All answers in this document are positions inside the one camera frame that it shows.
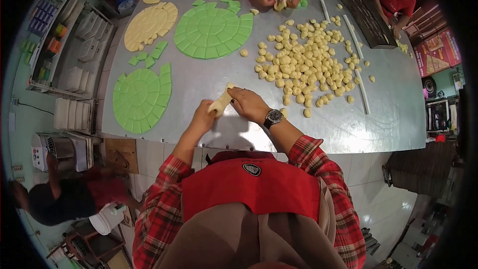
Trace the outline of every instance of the white plastic tube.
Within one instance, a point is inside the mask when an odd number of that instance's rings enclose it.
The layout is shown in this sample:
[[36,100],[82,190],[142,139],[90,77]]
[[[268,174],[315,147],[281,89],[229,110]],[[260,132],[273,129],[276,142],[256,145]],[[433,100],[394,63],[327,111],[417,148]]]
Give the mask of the white plastic tube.
[[330,24],[330,18],[328,16],[327,7],[326,7],[326,3],[324,2],[324,0],[320,0],[320,5],[322,6],[322,10],[324,11],[324,15],[326,16],[327,22]]
[[360,92],[362,93],[363,103],[365,105],[365,114],[369,115],[370,106],[368,104],[367,94],[365,93],[365,86],[363,85],[362,77],[360,76],[360,72],[358,69],[355,69],[354,71],[355,71],[355,76],[357,76],[360,79],[360,83],[358,84],[358,86],[360,87]]
[[345,24],[347,24],[347,27],[349,28],[350,35],[352,36],[352,40],[354,41],[354,44],[355,44],[355,48],[357,49],[358,58],[362,60],[363,59],[362,49],[360,48],[359,41],[357,40],[355,31],[352,29],[352,25],[350,24],[350,21],[349,21],[349,18],[347,18],[347,15],[344,15],[344,20],[345,20]]

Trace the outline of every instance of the wristwatch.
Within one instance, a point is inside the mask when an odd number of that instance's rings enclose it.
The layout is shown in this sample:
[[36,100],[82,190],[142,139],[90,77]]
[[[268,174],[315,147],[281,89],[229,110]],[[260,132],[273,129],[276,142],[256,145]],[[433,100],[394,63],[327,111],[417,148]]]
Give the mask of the wristwatch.
[[269,130],[272,125],[280,123],[282,121],[282,118],[283,118],[283,115],[279,110],[277,109],[270,110],[269,112],[267,112],[266,121],[264,122],[264,127],[266,127],[266,129]]

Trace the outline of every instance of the apron logo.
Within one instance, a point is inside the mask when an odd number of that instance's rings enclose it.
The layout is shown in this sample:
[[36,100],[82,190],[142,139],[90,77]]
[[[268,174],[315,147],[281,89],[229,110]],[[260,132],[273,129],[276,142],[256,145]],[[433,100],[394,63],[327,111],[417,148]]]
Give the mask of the apron logo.
[[242,168],[245,169],[248,173],[257,177],[260,175],[260,167],[251,163],[243,164]]

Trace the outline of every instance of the baking tray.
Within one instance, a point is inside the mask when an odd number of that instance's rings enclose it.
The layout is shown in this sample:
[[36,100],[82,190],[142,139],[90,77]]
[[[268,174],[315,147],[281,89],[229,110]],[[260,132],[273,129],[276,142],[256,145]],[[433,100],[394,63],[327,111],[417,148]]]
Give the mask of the baking tray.
[[391,30],[382,20],[371,0],[341,1],[354,17],[370,48],[394,49],[397,47]]

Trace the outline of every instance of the red plaid shirt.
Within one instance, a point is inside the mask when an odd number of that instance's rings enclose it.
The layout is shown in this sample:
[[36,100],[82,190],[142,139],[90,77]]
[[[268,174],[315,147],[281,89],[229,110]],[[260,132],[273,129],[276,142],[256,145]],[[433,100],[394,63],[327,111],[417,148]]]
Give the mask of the red plaid shirt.
[[[337,223],[334,247],[350,269],[365,263],[365,241],[352,205],[342,170],[320,149],[321,139],[299,138],[289,154],[289,163],[315,177],[322,177],[334,201]],[[133,263],[150,269],[176,237],[182,226],[181,180],[194,173],[190,166],[170,155],[159,168],[156,182],[147,190],[144,210],[135,225]]]

